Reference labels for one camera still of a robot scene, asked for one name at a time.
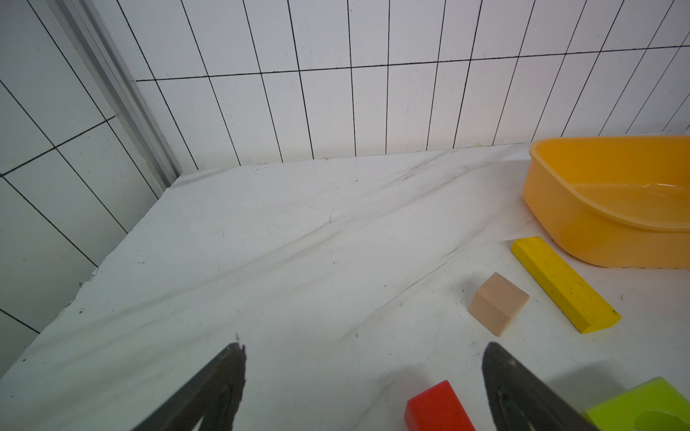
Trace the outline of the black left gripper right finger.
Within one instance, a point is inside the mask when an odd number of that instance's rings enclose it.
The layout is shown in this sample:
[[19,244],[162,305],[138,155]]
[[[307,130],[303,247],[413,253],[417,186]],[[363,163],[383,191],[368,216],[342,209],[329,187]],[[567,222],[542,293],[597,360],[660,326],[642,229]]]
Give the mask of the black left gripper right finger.
[[482,372],[498,430],[596,428],[497,342],[485,348]]

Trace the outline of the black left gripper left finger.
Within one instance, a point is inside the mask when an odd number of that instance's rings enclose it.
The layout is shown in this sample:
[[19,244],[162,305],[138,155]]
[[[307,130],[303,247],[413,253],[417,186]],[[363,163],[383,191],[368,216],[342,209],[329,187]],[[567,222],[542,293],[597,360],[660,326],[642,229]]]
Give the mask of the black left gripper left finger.
[[231,430],[243,397],[245,346],[229,344],[199,370],[138,430]]

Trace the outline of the long yellow block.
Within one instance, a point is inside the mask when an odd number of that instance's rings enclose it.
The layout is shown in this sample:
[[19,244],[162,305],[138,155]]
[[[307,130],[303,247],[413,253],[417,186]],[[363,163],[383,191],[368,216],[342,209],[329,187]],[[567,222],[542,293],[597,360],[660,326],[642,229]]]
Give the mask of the long yellow block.
[[515,240],[510,250],[578,332],[598,332],[621,321],[612,305],[541,237]]

